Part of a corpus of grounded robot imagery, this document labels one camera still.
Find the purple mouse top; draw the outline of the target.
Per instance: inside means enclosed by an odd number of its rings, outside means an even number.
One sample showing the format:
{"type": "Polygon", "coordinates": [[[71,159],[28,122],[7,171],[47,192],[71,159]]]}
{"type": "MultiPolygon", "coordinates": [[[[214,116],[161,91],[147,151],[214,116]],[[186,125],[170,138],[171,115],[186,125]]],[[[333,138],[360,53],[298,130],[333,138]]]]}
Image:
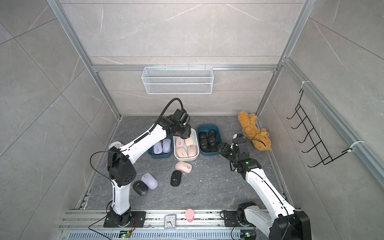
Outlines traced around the purple mouse top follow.
{"type": "Polygon", "coordinates": [[[155,155],[159,155],[163,153],[163,144],[162,141],[157,142],[153,145],[153,152],[155,155]]]}

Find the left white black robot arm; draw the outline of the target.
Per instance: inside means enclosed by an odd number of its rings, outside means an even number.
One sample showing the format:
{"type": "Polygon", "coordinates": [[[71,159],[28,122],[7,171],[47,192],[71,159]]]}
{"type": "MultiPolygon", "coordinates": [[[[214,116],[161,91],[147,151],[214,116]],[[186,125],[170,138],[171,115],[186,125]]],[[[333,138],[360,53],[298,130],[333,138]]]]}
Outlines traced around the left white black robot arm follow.
{"type": "Polygon", "coordinates": [[[131,183],[137,175],[134,163],[153,145],[168,136],[189,138],[191,126],[188,119],[186,110],[177,109],[172,115],[159,117],[147,131],[130,143],[119,148],[110,147],[107,163],[113,187],[110,212],[118,226],[125,227],[131,220],[129,196],[131,183]]]}

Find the pink mouse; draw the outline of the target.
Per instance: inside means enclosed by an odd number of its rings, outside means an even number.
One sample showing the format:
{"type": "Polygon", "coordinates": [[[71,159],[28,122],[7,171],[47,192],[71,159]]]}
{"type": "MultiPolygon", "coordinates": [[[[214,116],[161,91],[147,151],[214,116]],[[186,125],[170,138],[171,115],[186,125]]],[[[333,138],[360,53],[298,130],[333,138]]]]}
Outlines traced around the pink mouse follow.
{"type": "Polygon", "coordinates": [[[178,158],[180,159],[184,159],[184,158],[188,158],[188,153],[186,151],[186,149],[184,147],[179,147],[179,148],[176,148],[176,153],[178,155],[178,158]]]}
{"type": "Polygon", "coordinates": [[[181,137],[176,137],[175,146],[176,148],[184,148],[186,146],[186,142],[181,137]]]}
{"type": "Polygon", "coordinates": [[[188,157],[192,158],[197,155],[197,148],[195,145],[188,145],[187,146],[187,152],[188,152],[188,157]]]}
{"type": "Polygon", "coordinates": [[[183,173],[190,173],[193,169],[193,166],[189,164],[188,162],[177,162],[175,164],[175,169],[177,171],[181,171],[183,173]]]}
{"type": "Polygon", "coordinates": [[[186,147],[189,147],[189,146],[194,146],[195,143],[194,143],[194,137],[193,136],[190,136],[189,138],[185,139],[185,146],[186,147]]]}

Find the purple mouse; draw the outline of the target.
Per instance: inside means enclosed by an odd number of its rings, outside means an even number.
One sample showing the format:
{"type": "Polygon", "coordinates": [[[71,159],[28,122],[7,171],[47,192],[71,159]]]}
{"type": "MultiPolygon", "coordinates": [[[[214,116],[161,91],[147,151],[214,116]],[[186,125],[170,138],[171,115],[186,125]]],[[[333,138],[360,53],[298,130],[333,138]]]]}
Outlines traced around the purple mouse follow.
{"type": "Polygon", "coordinates": [[[155,155],[159,155],[163,153],[163,144],[162,141],[157,142],[153,145],[153,152],[155,155]]]}
{"type": "Polygon", "coordinates": [[[145,173],[142,177],[141,177],[141,181],[147,185],[147,187],[150,189],[150,190],[154,190],[158,187],[159,185],[159,182],[153,177],[152,174],[150,173],[145,173]]]}
{"type": "Polygon", "coordinates": [[[162,147],[163,147],[163,153],[168,154],[172,150],[172,140],[171,139],[164,139],[162,142],[162,147]]]}

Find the black mouse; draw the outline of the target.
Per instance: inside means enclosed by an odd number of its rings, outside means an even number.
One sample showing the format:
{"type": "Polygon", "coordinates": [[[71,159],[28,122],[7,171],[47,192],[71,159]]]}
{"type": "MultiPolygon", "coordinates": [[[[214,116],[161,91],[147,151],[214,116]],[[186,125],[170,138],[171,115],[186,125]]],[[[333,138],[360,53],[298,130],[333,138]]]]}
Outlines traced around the black mouse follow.
{"type": "Polygon", "coordinates": [[[206,139],[207,133],[206,132],[199,132],[198,137],[199,137],[199,140],[206,139]]]}
{"type": "Polygon", "coordinates": [[[213,137],[215,138],[217,135],[217,132],[215,130],[209,130],[208,132],[208,138],[213,137]]]}
{"type": "Polygon", "coordinates": [[[148,193],[148,186],[141,180],[133,183],[133,190],[140,196],[144,196],[148,193]]]}
{"type": "Polygon", "coordinates": [[[201,149],[201,151],[203,151],[205,153],[209,152],[210,146],[209,146],[207,138],[201,138],[200,139],[200,149],[201,149]]]}
{"type": "Polygon", "coordinates": [[[171,175],[171,180],[170,180],[170,184],[172,187],[178,187],[180,185],[182,175],[183,175],[182,172],[179,170],[173,171],[171,175]]]}
{"type": "Polygon", "coordinates": [[[216,138],[214,136],[209,136],[207,138],[207,141],[208,141],[208,144],[209,144],[210,148],[214,148],[214,147],[216,147],[218,145],[217,140],[216,140],[216,138]]]}

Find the purple mouse bottom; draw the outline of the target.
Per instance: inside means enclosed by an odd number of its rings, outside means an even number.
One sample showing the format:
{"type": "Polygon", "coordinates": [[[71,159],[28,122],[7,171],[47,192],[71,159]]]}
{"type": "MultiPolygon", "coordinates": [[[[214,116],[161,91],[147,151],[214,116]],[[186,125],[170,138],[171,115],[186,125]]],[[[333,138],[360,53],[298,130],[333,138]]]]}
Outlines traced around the purple mouse bottom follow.
{"type": "Polygon", "coordinates": [[[172,140],[171,139],[164,139],[162,142],[162,147],[163,147],[163,153],[168,154],[172,150],[172,140]]]}

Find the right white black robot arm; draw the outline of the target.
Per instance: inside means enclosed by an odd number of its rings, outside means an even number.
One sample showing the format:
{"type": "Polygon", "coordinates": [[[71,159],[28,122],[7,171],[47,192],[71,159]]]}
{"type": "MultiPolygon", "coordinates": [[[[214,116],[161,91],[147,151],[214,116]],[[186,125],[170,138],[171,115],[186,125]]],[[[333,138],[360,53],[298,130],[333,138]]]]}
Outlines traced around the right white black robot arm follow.
{"type": "Polygon", "coordinates": [[[269,240],[311,240],[310,218],[289,204],[272,185],[260,163],[250,157],[247,140],[244,135],[236,134],[230,145],[218,145],[218,153],[229,160],[231,170],[239,173],[256,191],[268,211],[263,212],[251,202],[241,204],[239,221],[254,225],[269,240]]]}

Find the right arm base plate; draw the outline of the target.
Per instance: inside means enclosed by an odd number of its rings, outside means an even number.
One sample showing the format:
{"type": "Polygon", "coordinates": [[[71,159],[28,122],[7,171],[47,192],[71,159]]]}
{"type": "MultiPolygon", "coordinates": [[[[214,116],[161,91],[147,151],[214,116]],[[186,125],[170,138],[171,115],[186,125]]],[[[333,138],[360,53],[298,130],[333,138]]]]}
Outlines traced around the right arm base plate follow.
{"type": "Polygon", "coordinates": [[[240,223],[237,211],[222,210],[220,216],[224,220],[225,227],[234,227],[240,223]]]}

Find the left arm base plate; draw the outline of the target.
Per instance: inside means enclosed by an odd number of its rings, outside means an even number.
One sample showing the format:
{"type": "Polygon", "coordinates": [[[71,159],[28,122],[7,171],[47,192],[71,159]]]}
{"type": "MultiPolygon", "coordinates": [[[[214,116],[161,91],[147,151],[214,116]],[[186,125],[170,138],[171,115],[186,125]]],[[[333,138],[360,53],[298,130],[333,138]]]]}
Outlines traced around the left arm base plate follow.
{"type": "Polygon", "coordinates": [[[116,214],[114,211],[107,213],[106,219],[104,221],[104,228],[128,228],[128,227],[138,227],[142,228],[146,220],[146,212],[129,212],[122,215],[116,214]]]}

